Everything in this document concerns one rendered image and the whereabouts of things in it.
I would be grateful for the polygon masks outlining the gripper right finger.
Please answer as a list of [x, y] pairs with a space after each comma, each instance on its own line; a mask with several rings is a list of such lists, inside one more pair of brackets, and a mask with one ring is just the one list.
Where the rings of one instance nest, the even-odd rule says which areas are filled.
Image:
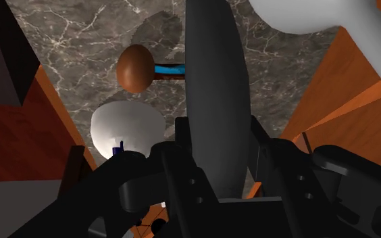
[[251, 119], [249, 170], [280, 197], [291, 238], [381, 238], [381, 166], [335, 145], [313, 153]]

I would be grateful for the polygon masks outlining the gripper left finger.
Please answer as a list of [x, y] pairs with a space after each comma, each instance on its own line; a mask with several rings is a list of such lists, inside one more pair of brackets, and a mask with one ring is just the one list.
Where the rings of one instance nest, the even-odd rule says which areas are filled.
[[150, 206], [166, 202], [168, 222], [155, 238], [215, 238], [218, 199], [192, 158], [189, 120], [175, 120], [174, 141], [157, 143], [148, 158], [119, 151], [9, 238], [122, 238]]

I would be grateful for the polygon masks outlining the dark grey long rounded thing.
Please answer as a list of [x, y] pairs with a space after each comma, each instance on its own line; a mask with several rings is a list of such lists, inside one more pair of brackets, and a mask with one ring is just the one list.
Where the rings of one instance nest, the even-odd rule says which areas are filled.
[[240, 198], [247, 174], [249, 75], [230, 4], [186, 0], [185, 85], [192, 154], [218, 198]]

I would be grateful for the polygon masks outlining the white round bowl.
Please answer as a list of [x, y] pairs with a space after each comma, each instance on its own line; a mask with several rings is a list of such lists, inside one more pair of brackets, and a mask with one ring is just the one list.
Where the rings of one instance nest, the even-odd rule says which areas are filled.
[[106, 159], [112, 149], [124, 149], [149, 156], [151, 147], [164, 140], [166, 121], [152, 106], [138, 101], [113, 101], [97, 108], [91, 118], [91, 139]]

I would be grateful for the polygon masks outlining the brown egg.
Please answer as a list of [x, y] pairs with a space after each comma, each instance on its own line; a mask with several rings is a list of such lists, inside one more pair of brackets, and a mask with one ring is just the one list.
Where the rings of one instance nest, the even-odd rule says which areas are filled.
[[155, 62], [143, 45], [127, 47], [119, 57], [116, 68], [119, 85], [130, 93], [145, 91], [155, 78]]

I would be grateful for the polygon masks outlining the blue and brown stick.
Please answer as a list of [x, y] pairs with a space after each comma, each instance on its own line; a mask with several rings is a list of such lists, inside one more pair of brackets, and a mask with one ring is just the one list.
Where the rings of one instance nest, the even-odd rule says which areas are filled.
[[155, 80], [184, 80], [184, 64], [155, 64]]

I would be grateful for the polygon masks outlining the marble top wooden table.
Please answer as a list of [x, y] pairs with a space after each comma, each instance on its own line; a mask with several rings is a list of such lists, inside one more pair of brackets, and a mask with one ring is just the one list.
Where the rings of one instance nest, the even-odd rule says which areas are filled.
[[[378, 77], [347, 32], [284, 34], [270, 28], [248, 0], [227, 0], [243, 43], [251, 107], [273, 137], [287, 136], [291, 117], [309, 83], [353, 75], [365, 84]], [[181, 80], [155, 81], [132, 94], [116, 80], [121, 52], [141, 44], [162, 64], [184, 61], [185, 0], [7, 0], [88, 148], [91, 114], [110, 101], [148, 103], [166, 119], [186, 113]]]

